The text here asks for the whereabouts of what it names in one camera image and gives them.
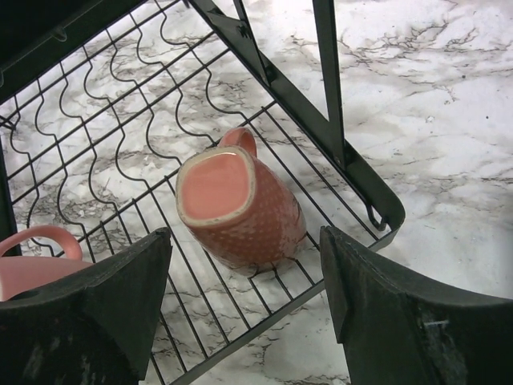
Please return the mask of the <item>pink printed coffee mug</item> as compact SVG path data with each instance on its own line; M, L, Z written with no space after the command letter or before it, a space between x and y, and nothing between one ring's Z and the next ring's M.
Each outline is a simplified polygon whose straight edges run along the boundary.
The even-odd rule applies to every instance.
M176 210L202 247L234 270L266 270L292 259L307 237L297 198L258 159L256 141L243 127L183 163Z

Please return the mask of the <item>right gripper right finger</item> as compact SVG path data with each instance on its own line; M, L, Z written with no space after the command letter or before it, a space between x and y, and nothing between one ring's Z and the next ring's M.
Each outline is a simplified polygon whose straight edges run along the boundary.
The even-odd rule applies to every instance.
M354 384L509 384L512 302L428 278L320 230L336 340Z

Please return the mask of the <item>plain pink mug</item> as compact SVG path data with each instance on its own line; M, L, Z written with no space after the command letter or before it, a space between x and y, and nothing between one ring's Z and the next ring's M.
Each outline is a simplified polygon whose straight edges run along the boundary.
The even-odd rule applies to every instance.
M13 256L6 252L32 237L45 237L59 244L63 257ZM24 229L1 241L1 300L64 278L92 264L83 260L83 251L75 237L54 225L40 225Z

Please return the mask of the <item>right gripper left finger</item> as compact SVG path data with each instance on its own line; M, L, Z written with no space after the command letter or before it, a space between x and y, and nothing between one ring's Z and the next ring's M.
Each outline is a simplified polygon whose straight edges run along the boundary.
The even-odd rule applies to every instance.
M123 251L1 302L3 384L145 379L172 254L159 228Z

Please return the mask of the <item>black wire dish rack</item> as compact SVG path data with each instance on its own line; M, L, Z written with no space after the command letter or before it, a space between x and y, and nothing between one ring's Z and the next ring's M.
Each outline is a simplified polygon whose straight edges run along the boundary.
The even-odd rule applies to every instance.
M221 265L175 207L181 164L245 126L296 195L308 233L285 264ZM382 247L401 203L383 180L353 182L196 12L147 2L1 108L14 226L59 225L99 261L169 226L172 259L146 383L203 378L321 291L319 229Z

